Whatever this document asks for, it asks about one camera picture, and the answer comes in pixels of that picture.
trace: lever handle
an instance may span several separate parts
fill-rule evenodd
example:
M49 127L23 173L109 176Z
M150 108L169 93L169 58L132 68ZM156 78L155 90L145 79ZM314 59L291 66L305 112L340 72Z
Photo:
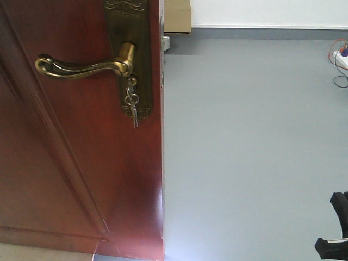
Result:
M128 77L133 72L134 52L134 44L124 42L118 57L90 65L66 63L41 54L35 61L35 67L40 73L59 79L80 79L107 69Z

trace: door panel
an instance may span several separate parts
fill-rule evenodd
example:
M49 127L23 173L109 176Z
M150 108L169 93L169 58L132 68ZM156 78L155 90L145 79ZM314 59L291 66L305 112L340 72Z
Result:
M133 129L131 119L125 117L121 110L113 73L103 72L76 81L60 81L35 72L34 60L40 53L49 53L57 59L74 63L90 63L111 57L101 1L16 0L2 1L2 5L5 14L1 17L5 21L5 29L1 33L7 36L0 40L2 68L6 70L7 78L14 82L13 88L23 97L24 103L32 108L30 125L40 126L33 138L21 134L23 131L20 129L17 130L19 133L10 135L21 135L23 140L32 142L41 140L40 149L46 151L46 158L40 157L40 160L47 166L43 165L46 167L43 169L33 161L37 159L34 146L25 142L21 144L28 148L30 157L22 147L15 148L13 150L21 151L25 160L18 158L11 165L20 161L21 170L28 168L22 164L23 161L35 165L34 174L27 179L37 184L37 179L43 175L52 183L45 183L38 190L47 195L44 204L47 209L37 211L50 213L45 221L47 226L36 225L38 230L46 232L40 237L50 236L51 242L47 246L47 242L36 239L35 244L30 240L24 244L81 252L93 249L96 253L111 256L162 259L159 3L149 1L152 43L148 51L152 54L153 112L148 119L140 122L138 129ZM29 113L18 105L15 107L19 113ZM9 153L4 151L5 159ZM18 178L14 179L13 173L17 173ZM3 179L5 174L11 180ZM37 195L20 186L26 181L20 171L12 167L8 172L7 168L1 171L1 175L3 186L14 184L15 189L21 188L27 195L27 199L20 201L17 194L9 192L6 200L3 200L4 197L0 199L2 206L10 208L11 202L15 206L18 202L27 206L31 201L35 204ZM65 214L55 216L58 209L64 209ZM34 216L33 211L23 207L14 212L18 213L31 219ZM18 233L27 233L26 229L35 227L31 221L21 227L22 219L9 219L7 213L0 214L2 219L12 222L11 227L16 228ZM57 231L53 229L57 222L66 219L75 222L67 223L65 229L63 226ZM55 234L57 238L52 239L52 232L64 234L64 231L83 237L67 239L64 235L60 238ZM8 238L13 238L14 230L0 231L0 240L13 243L15 240L6 240L6 234ZM23 244L22 235L17 239Z
M1 205L0 226L100 237L42 146L35 127L28 123L20 98L2 75L0 86L0 191L1 201L6 202ZM19 215L18 210L30 218Z

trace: power strip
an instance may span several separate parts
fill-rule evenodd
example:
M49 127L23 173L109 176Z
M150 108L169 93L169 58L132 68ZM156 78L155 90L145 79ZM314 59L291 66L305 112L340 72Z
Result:
M332 53L333 58L336 57L336 61L341 64L342 67L348 69L348 57L343 57L339 51Z

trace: key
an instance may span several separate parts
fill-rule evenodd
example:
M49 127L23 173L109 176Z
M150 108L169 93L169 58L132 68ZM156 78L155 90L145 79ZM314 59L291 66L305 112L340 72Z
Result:
M134 128L138 128L138 110L136 109L136 106L134 104L130 106L130 110L132 112L133 126Z
M138 110L136 108L137 103L139 102L139 96L134 93L134 87L136 85L136 81L131 78L127 79L127 96L125 97L125 103L130 107L130 112L132 113L133 118L133 126L137 128L138 124Z

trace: cardboard box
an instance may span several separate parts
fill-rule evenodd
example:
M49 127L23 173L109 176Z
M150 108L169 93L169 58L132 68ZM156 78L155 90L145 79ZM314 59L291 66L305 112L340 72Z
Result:
M164 0L164 32L189 34L191 30L190 0Z

